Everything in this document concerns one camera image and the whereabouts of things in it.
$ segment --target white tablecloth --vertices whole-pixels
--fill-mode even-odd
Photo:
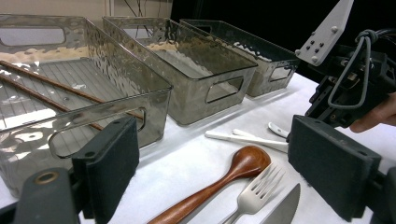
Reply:
[[[311,106],[308,100],[317,85],[295,74],[286,89],[254,99],[246,97],[242,104],[188,127],[177,126],[168,117],[163,139],[141,149],[136,174],[110,223],[147,223],[173,204],[222,178],[230,167],[233,154],[247,144],[206,138],[205,131],[232,133],[232,129],[240,129],[261,138],[285,141],[268,130],[268,122],[272,121],[289,131],[293,115],[303,115]],[[349,129],[337,130],[382,155],[382,172],[396,165],[396,150],[393,150],[396,128],[379,125],[359,134],[352,133]],[[277,196],[260,212],[243,215],[237,223],[261,223],[297,183],[302,185],[302,191],[292,223],[348,223],[337,216],[313,188],[308,187],[288,163],[287,154],[269,147],[260,147],[286,174]],[[248,182],[248,179],[238,179],[226,186],[216,197],[201,206],[189,223],[220,223],[236,209],[236,198]],[[0,181],[0,198],[1,207],[16,201],[8,193],[3,181]],[[363,218],[355,218],[352,223],[369,223],[371,215],[372,212],[367,208]],[[94,223],[93,220],[80,217],[82,223]]]

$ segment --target gray translucent bin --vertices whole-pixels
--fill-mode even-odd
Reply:
[[[180,24],[220,42],[259,65],[247,89],[247,95],[251,97],[286,88],[300,62],[291,51],[224,21],[182,19]]]
[[[104,29],[173,85],[168,114],[189,125],[240,104],[257,64],[164,18],[103,17]]]
[[[0,15],[0,38],[1,61],[102,101],[0,65],[2,78],[32,91],[0,81],[0,174],[15,197],[28,176],[51,167],[70,168],[70,155],[99,132],[92,126],[100,130],[97,125],[133,114],[139,147],[163,137],[172,85],[88,20]]]

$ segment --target wooden chopstick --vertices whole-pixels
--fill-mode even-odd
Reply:
[[[42,101],[42,102],[44,102],[44,103],[47,103],[48,105],[51,105],[51,106],[53,106],[53,107],[55,107],[55,108],[57,108],[57,109],[59,109],[59,110],[61,110],[61,111],[63,111],[63,112],[70,111],[70,110],[69,110],[67,107],[65,107],[64,105],[60,105],[60,104],[56,103],[55,101],[51,100],[50,98],[41,95],[41,94],[38,93],[37,91],[32,91],[31,89],[29,89],[29,88],[23,86],[21,83],[16,82],[16,81],[12,80],[12,79],[9,78],[9,77],[0,75],[0,80],[5,81],[6,83],[11,84],[11,85],[14,86],[15,88],[17,88],[17,89],[19,89],[19,90],[21,90],[21,91],[24,91],[24,92],[26,92],[26,93],[28,93],[28,94],[34,96],[36,99],[38,99],[38,100],[40,100],[40,101]],[[103,130],[103,127],[100,126],[99,124],[92,123],[92,124],[90,124],[90,125],[91,125],[93,128],[95,128],[96,130],[99,130],[99,131],[102,131],[102,130]]]
[[[49,84],[51,84],[51,85],[53,85],[55,87],[58,87],[58,88],[60,88],[62,90],[73,92],[75,95],[82,96],[82,97],[84,97],[86,99],[89,99],[89,100],[92,100],[92,101],[94,101],[96,103],[100,103],[101,104],[101,103],[105,102],[104,100],[102,100],[100,98],[97,98],[95,96],[89,95],[89,94],[87,94],[84,91],[75,90],[75,89],[71,88],[70,86],[64,85],[61,82],[55,81],[55,80],[50,79],[48,77],[40,76],[40,75],[35,74],[35,73],[31,72],[31,71],[22,69],[22,68],[18,67],[17,65],[14,65],[12,63],[8,63],[8,62],[5,62],[5,61],[0,61],[0,65],[4,66],[5,68],[8,68],[8,69],[13,69],[13,70],[15,70],[17,72],[20,72],[20,73],[22,73],[22,74],[24,74],[26,76],[36,78],[36,79],[38,79],[40,81],[43,81],[43,82],[47,82],[47,83],[49,83]],[[138,115],[138,114],[136,114],[134,112],[127,112],[127,114],[135,116],[137,119],[143,119],[143,116],[140,116],[140,115]]]

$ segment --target fork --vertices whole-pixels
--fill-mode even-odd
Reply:
[[[244,214],[256,214],[262,209],[282,179],[280,169],[276,166],[272,169],[270,164],[238,196],[238,208],[223,222],[223,224],[235,223]]]

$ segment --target wooden spoon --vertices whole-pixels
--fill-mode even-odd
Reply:
[[[254,177],[261,173],[270,163],[271,158],[261,148],[255,146],[242,147],[233,155],[231,167],[222,179],[170,207],[152,219],[149,224],[174,224],[180,222],[231,181],[237,178]]]

